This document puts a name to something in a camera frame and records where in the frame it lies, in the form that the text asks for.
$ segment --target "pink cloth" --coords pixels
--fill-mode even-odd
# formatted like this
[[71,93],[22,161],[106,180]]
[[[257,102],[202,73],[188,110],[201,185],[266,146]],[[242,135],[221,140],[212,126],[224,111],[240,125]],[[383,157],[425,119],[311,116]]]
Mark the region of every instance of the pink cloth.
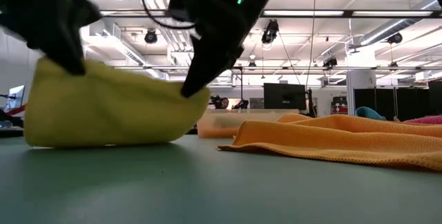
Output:
[[406,123],[416,123],[416,124],[442,124],[442,116],[430,116],[424,118],[417,118],[414,120],[406,120]]

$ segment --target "green table surface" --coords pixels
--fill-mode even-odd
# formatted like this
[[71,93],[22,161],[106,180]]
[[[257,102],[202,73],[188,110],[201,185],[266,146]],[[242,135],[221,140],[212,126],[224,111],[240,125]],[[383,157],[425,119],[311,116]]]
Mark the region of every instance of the green table surface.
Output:
[[442,174],[218,151],[0,140],[0,223],[441,223]]

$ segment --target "teal cloth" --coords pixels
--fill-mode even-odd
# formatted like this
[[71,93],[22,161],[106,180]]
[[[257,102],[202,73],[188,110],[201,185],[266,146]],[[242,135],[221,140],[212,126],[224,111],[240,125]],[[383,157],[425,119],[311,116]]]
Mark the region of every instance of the teal cloth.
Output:
[[372,120],[387,120],[385,117],[379,115],[375,110],[366,107],[361,106],[356,110],[356,116],[363,117],[363,118],[369,118]]

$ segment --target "green led light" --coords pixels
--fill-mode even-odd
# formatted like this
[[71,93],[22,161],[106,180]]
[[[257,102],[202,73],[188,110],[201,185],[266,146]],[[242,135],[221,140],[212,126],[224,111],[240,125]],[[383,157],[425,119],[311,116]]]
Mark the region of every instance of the green led light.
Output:
[[236,3],[237,4],[241,4],[244,0],[237,0]]

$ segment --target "microfiber towel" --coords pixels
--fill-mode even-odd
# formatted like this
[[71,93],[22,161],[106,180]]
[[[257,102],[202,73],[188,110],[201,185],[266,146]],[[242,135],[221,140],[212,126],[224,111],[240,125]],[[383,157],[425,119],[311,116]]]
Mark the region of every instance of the microfiber towel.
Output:
[[414,120],[406,120],[404,122],[416,124],[442,124],[442,116],[428,116]]
[[278,122],[247,120],[221,150],[442,171],[442,128],[332,115],[285,115]]
[[37,62],[25,112],[26,142],[38,147],[100,147],[170,142],[201,118],[210,92],[189,99],[181,82],[163,82],[87,59],[72,76]]
[[377,113],[375,110],[366,106],[361,106],[357,108],[356,116],[370,118],[372,120],[387,120],[385,117],[379,115],[379,113]]

